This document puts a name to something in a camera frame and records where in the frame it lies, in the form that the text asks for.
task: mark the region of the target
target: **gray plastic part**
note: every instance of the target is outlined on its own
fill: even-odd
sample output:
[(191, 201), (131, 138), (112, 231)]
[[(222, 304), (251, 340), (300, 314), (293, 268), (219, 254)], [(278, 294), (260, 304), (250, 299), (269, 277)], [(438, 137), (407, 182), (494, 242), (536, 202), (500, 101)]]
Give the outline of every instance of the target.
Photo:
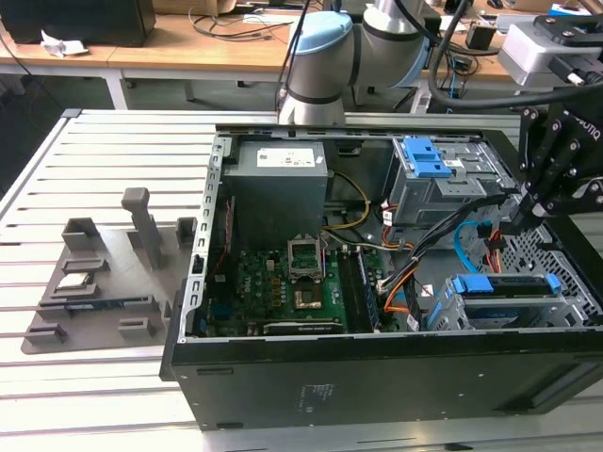
[(32, 346), (61, 345), (65, 339), (67, 339), (67, 332), (58, 323), (32, 326), (25, 333), (25, 342)]
[(123, 304), (123, 308), (127, 311), (144, 312), (144, 311), (158, 311), (159, 307), (153, 296), (147, 297), (143, 301), (127, 301)]
[(130, 245), (132, 245), (132, 250), (140, 250), (142, 249), (142, 242), (140, 241), (140, 234), (138, 231), (128, 231), (128, 239), (130, 240)]
[(169, 303), (166, 303), (163, 307), (163, 311), (161, 312), (161, 321), (163, 322), (163, 326), (166, 328), (169, 327), (170, 320), (171, 320), (171, 305)]
[(155, 335), (155, 327), (149, 321), (149, 317), (122, 318), (117, 330), (126, 340), (153, 337)]
[[(107, 271), (94, 273), (93, 284), (98, 287), (97, 292), (91, 297), (81, 298), (81, 306), (78, 306), (77, 310), (73, 310), (71, 317), (60, 320), (44, 320), (42, 313), (36, 313), (34, 316), (32, 327), (45, 325), (49, 321), (59, 321), (61, 328), (69, 334), (68, 341), (64, 343), (38, 342), (36, 344), (24, 341), (22, 351), (27, 354), (55, 353), (163, 345), (167, 331), (164, 326), (166, 318), (163, 313), (166, 311), (166, 304), (169, 304), (171, 308), (175, 293), (181, 286), (183, 275), (187, 275), (191, 247), (179, 248), (174, 227), (161, 227), (158, 229), (158, 233), (161, 237), (164, 266), (157, 270), (152, 270), (144, 250), (132, 250), (125, 230), (100, 228), (99, 236), (91, 240), (95, 251), (71, 252), (66, 247), (58, 259), (59, 264), (53, 272), (46, 292), (41, 298), (41, 303), (57, 303), (66, 299), (65, 295), (69, 291), (62, 291), (55, 297), (51, 297), (55, 293), (57, 284), (65, 277), (61, 266), (66, 260), (105, 259)], [(126, 304), (127, 308), (124, 309), (96, 308), (97, 305), (104, 304), (103, 300), (107, 299), (145, 297), (151, 297), (155, 302), (136, 306)], [(86, 303), (86, 299), (97, 302)], [(86, 304), (92, 306), (84, 309)], [(155, 329), (155, 334), (124, 338), (118, 331), (118, 327), (120, 319), (126, 317), (147, 317), (149, 324)]]
[(63, 114), (60, 115), (61, 118), (67, 118), (67, 119), (73, 119), (73, 118), (79, 118), (79, 115), (82, 114), (82, 109), (81, 108), (65, 108), (65, 111), (63, 111)]
[(176, 238), (179, 247), (191, 247), (195, 240), (197, 219), (195, 217), (179, 218), (176, 222)]
[(61, 234), (71, 251), (93, 250), (91, 239), (98, 236), (92, 218), (71, 218)]
[(71, 311), (65, 309), (65, 306), (44, 306), (36, 312), (45, 322), (62, 321), (72, 317)]
[(90, 299), (98, 294), (98, 285), (95, 283), (88, 284), (86, 287), (81, 289), (62, 289), (57, 290), (57, 284), (60, 283), (58, 280), (53, 287), (52, 293), (49, 297), (53, 300), (57, 299)]
[(149, 190), (144, 187), (127, 188), (123, 192), (122, 207), (132, 213), (132, 222), (139, 233), (140, 243), (149, 256), (152, 268), (161, 268), (160, 237), (155, 220), (149, 215)]
[(65, 259), (61, 266), (63, 273), (93, 273), (108, 269), (106, 259), (92, 257), (89, 259)]

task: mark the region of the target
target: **black cable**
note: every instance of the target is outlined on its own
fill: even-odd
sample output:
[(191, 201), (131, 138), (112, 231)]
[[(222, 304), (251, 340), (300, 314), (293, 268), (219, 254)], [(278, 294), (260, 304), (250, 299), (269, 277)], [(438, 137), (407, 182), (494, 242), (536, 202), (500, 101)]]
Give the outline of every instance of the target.
[(438, 103), (451, 108), (479, 109), (542, 105), (575, 100), (578, 97), (583, 97), (589, 94), (592, 95), (594, 92), (600, 92), (601, 88), (603, 88), (603, 82), (599, 82), (579, 88), (563, 88), (538, 94), (521, 94), (514, 97), (500, 97), (496, 99), (452, 99), (444, 95), (437, 86), (437, 70), (440, 65), (440, 61), (442, 61), (442, 58), (444, 57), (444, 53), (448, 49), (448, 45), (450, 44), (450, 39), (452, 38), (456, 25), (461, 20), (461, 16), (463, 15), (467, 2), (468, 0), (461, 0), (461, 4), (452, 16), (450, 25), (444, 34), (441, 45), (439, 45), (435, 50), (435, 57), (432, 61), (432, 65), (430, 66), (430, 73), (427, 81), (430, 87), (432, 98)]
[(10, 54), (10, 56), (12, 57), (12, 59), (15, 60), (15, 62), (21, 66), (21, 68), (27, 73), (27, 75), (29, 75), (31, 77), (31, 79), (40, 86), (40, 88), (48, 95), (48, 97), (50, 97), (53, 102), (55, 104), (57, 104), (57, 106), (61, 109), (64, 110), (65, 107), (63, 106), (63, 104), (61, 102), (59, 102), (57, 100), (57, 98), (55, 96), (53, 96), (50, 91), (48, 89), (46, 89), (46, 87), (44, 87), (39, 81), (38, 79), (34, 76), (33, 73), (31, 73), (27, 67), (21, 62), (21, 60), (15, 56), (15, 54), (12, 53), (12, 51), (10, 50), (10, 48), (8, 47), (6, 41), (4, 40), (4, 38), (2, 37), (2, 34), (0, 33), (0, 41), (2, 42), (2, 45), (4, 46), (5, 49), (7, 49), (7, 52)]
[[(411, 12), (408, 9), (406, 9), (406, 7), (401, 2), (401, 0), (394, 0), (394, 2), (396, 2), (396, 6), (400, 10), (400, 12), (404, 15), (406, 20), (408, 22), (410, 22), (414, 28), (416, 28), (418, 31), (420, 31), (421, 34), (425, 38), (430, 40), (435, 45), (442, 44), (442, 39), (439, 38), (438, 36), (435, 36), (430, 30), (425, 28), (425, 26), (423, 26), (423, 24), (421, 24), (417, 19), (415, 19), (415, 16), (413, 16), (413, 14), (411, 14)], [(461, 7), (459, 7), (457, 9), (457, 11), (461, 11), (461, 13), (463, 13), (463, 11), (461, 10)], [(460, 45), (456, 45), (456, 44), (453, 44), (451, 46), (451, 48), (458, 54), (468, 55), (468, 56), (476, 56), (476, 57), (491, 57), (498, 53), (498, 49), (496, 49), (496, 50), (471, 50), (471, 49), (465, 49), (465, 48), (461, 47)]]
[[(277, 40), (280, 40), (279, 38), (276, 37), (276, 35), (274, 35), (274, 33), (272, 32), (272, 29), (288, 25), (288, 24), (272, 24), (272, 25), (265, 25), (260, 28), (254, 28), (252, 30), (240, 31), (237, 33), (214, 33), (213, 29), (217, 25), (218, 26), (229, 26), (234, 23), (240, 22), (243, 19), (238, 19), (238, 20), (232, 21), (231, 23), (228, 23), (228, 24), (220, 24), (216, 21), (216, 18), (214, 18), (213, 16), (206, 16), (206, 15), (200, 16), (193, 21), (192, 16), (190, 14), (191, 14), (191, 11), (189, 12), (188, 17), (189, 17), (190, 23), (192, 24), (195, 31), (197, 31), (198, 33), (201, 33), (202, 35), (207, 36), (209, 38), (214, 38), (217, 40), (226, 40), (226, 41), (230, 41), (230, 42), (252, 42), (252, 41), (256, 41), (256, 40), (271, 39), (271, 37), (268, 35), (262, 35), (262, 31), (268, 31), (272, 34), (272, 36), (274, 38), (276, 38)], [(208, 29), (205, 30), (205, 29), (201, 28), (198, 25), (198, 23), (200, 23), (202, 20), (208, 19), (208, 18), (212, 19), (213, 24)]]
[(295, 52), (298, 49), (298, 42), (300, 40), (300, 34), (302, 33), (303, 21), (305, 20), (305, 15), (308, 12), (308, 8), (310, 7), (310, 2), (312, 0), (305, 0), (303, 4), (303, 9), (301, 10), (300, 19), (298, 20), (298, 26), (296, 26), (295, 31), (293, 32), (293, 36), (291, 37), (291, 41), (289, 46), (286, 49), (285, 59), (283, 60), (283, 65), (281, 66), (281, 70), (279, 71), (279, 77), (276, 80), (276, 90), (274, 92), (274, 109), (279, 111), (279, 91), (281, 90), (281, 80), (283, 80), (283, 74), (285, 73), (286, 63), (291, 59), (289, 64), (289, 72), (286, 75), (285, 80), (285, 90), (289, 89), (289, 79), (291, 77), (291, 73), (293, 72), (293, 61), (295, 59)]

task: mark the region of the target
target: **gray power supply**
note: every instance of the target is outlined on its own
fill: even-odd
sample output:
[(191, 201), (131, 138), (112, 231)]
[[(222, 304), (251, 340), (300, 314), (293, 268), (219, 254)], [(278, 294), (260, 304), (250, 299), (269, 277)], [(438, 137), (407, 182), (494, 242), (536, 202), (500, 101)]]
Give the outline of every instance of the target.
[(241, 245), (273, 250), (298, 234), (317, 237), (327, 177), (319, 141), (242, 143), (238, 161), (223, 173), (236, 198)]

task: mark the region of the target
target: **wire bundle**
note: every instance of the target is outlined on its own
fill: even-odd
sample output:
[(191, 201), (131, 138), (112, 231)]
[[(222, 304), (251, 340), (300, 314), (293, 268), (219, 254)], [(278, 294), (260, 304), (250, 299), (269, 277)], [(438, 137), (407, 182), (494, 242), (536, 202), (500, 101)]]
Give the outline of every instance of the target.
[(387, 301), (385, 302), (385, 311), (392, 312), (392, 309), (401, 308), (392, 306), (391, 303), (396, 293), (403, 287), (404, 294), (406, 295), (406, 302), (409, 307), (407, 309), (415, 319), (419, 319), (420, 310), (416, 301), (415, 278), (412, 278), (412, 276), (418, 268), (423, 255), (425, 255), (427, 250), (435, 245), (440, 238), (454, 231), (471, 212), (488, 205), (502, 204), (506, 199), (507, 195), (500, 194), (474, 200), (435, 223), (411, 249), (404, 267), (381, 281), (380, 288), (385, 289), (388, 292)]
[[(496, 229), (492, 235), (490, 235), (490, 241), (500, 240), (502, 235), (500, 234), (500, 229)], [(500, 263), (500, 250), (488, 250), (486, 252), (486, 262), (488, 266), (495, 273), (502, 273), (502, 265)]]

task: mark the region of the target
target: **motherboard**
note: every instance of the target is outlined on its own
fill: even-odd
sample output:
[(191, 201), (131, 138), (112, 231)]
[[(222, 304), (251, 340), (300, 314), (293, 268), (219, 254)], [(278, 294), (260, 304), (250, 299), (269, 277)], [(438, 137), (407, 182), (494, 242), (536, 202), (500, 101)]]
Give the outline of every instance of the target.
[[(379, 323), (375, 287), (383, 276), (381, 260), (376, 251), (326, 250), (310, 238), (279, 250), (242, 251), (230, 277), (214, 277), (206, 333), (373, 331)], [(233, 292), (220, 291), (228, 280), (235, 282)]]

